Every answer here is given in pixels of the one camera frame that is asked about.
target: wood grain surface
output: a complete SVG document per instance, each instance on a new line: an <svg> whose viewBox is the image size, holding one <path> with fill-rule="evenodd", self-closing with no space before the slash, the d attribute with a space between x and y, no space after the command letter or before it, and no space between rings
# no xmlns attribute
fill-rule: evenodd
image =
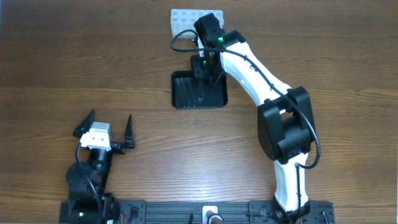
<svg viewBox="0 0 398 224"><path fill-rule="evenodd" d="M256 106L235 80L222 109L173 108L170 76L190 69L190 54L169 47L173 8L224 10L226 30L240 31L277 78L310 92L322 145L306 173L310 199L334 202L337 223L396 222L397 1L3 0L1 8L0 222L58 222L72 132L92 108L118 140L133 117L137 147L114 158L109 178L118 198L272 198Z"/></svg>

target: wooden table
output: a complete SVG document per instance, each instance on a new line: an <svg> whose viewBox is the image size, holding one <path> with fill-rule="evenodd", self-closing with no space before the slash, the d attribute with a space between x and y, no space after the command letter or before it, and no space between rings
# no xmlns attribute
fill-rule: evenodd
<svg viewBox="0 0 398 224"><path fill-rule="evenodd" d="M223 109L176 110L170 76L190 54L170 50L170 10L222 9L280 80L311 95L321 162L312 200L338 223L395 223L397 1L3 0L0 39L0 222L57 222L74 163L75 126L96 109L122 140L108 191L148 201L270 200L274 165L257 110L228 78ZM181 46L191 47L189 41ZM314 158L314 149L308 163ZM82 159L88 155L81 153Z"/></svg>

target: wooden tabletop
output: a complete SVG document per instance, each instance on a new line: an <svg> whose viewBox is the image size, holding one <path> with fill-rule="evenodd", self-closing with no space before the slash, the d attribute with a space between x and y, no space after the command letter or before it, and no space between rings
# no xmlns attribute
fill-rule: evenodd
<svg viewBox="0 0 398 224"><path fill-rule="evenodd" d="M76 125L96 110L137 147L114 158L108 191L148 201L270 200L274 165L257 139L257 108L228 77L222 109L176 110L170 10L222 9L280 80L310 93L322 157L310 200L337 223L395 223L397 1L2 2L0 222L58 222L75 162ZM192 47L182 41L182 47ZM308 163L313 161L314 150ZM88 155L81 152L82 159Z"/></svg>

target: black cable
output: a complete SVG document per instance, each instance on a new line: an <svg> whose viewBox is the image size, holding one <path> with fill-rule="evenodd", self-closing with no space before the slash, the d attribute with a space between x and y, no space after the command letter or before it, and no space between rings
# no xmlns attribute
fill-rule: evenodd
<svg viewBox="0 0 398 224"><path fill-rule="evenodd" d="M195 34L195 39L198 38L198 34L191 29L187 29L184 31L181 31L180 33L178 33L172 40L172 42L170 43L170 48L176 52L199 52L199 51L209 51L209 52L226 52L226 53L230 53L236 56L239 56L241 58L243 58L244 60L247 60L254 68L255 71L257 71L258 73L260 73L260 75L265 79L265 81L267 82L267 84L271 87L272 90L274 90L276 93L278 93L280 95L280 97L282 97L284 100L286 100L290 106L292 106L292 108L294 109L294 111L296 113L298 113L300 115L301 118L304 119L304 121L306 122L308 129L312 135L312 137L314 138L315 141L315 145L317 147L317 156L315 157L315 160L313 162L313 164L306 166L306 165L302 165L302 164L298 164L296 163L299 167L304 168L304 169L312 169L314 168L320 159L321 156L321 146L319 143L319 139L318 136L314 130L314 128L312 127L310 121L308 120L308 118L304 115L304 113L301 111L301 109L289 98L287 97L285 94L283 94L281 91L279 91L274 84L271 83L271 81L269 81L269 79L265 76L265 74L260 70L260 68L252 61L250 60L250 58L248 58L247 55L243 55L243 54L239 54L235 51L232 50L227 50L227 49L220 49L220 48L201 48L201 49L176 49L174 47L174 42L177 40L177 38L179 36L181 36L182 34L186 33L186 32L193 32Z"/></svg>
<svg viewBox="0 0 398 224"><path fill-rule="evenodd" d="M80 144L80 141L79 141L79 143L77 144L76 154L75 154L76 162L79 165L79 169L80 169L81 174L83 175L83 177L88 182L88 185L90 186L91 191L93 191L93 194L95 196L95 200L97 201L97 205L98 205L98 224L102 224L102 203L101 203L100 197L97 194L97 191L94 188L93 183L91 182L90 178L88 178L88 176L87 176L87 173L85 171L85 168L83 167L83 164L80 162L80 158L79 158L80 146L81 146L81 144Z"/></svg>

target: white perforated block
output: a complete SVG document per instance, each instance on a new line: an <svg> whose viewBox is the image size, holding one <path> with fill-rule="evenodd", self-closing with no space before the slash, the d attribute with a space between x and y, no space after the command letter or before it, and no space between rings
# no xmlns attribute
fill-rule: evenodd
<svg viewBox="0 0 398 224"><path fill-rule="evenodd" d="M222 10L199 10L199 9L172 9L170 16L170 25L172 26L172 35L175 37L179 32L192 29L195 30L193 24L199 19L199 17L213 13L220 27L224 26L224 13ZM179 38L194 38L195 35L187 32L182 34Z"/></svg>

